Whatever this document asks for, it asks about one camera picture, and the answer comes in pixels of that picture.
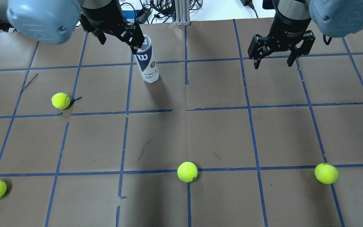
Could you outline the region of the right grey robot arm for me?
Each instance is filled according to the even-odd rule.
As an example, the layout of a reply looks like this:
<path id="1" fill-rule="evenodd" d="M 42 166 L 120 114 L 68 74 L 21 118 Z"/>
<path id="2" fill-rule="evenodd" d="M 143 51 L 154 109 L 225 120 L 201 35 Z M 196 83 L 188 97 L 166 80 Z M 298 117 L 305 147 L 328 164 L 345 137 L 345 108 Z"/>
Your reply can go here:
<path id="1" fill-rule="evenodd" d="M 258 69 L 261 60 L 272 53 L 290 51 L 287 65 L 311 52 L 316 39 L 308 30 L 313 21 L 323 34 L 324 44 L 363 30 L 363 0 L 264 0 L 263 9 L 275 15 L 267 36 L 254 35 L 248 56 Z"/>

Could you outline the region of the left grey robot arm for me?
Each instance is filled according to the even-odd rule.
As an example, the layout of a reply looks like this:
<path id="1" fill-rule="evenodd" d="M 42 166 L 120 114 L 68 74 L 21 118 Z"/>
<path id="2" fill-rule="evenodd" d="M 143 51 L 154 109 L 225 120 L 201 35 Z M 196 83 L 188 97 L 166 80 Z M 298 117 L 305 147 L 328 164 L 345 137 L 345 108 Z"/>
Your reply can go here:
<path id="1" fill-rule="evenodd" d="M 139 24 L 124 19 L 118 0 L 0 0 L 0 22 L 46 44 L 67 42 L 78 23 L 101 44 L 109 34 L 133 54 L 145 40 Z"/>

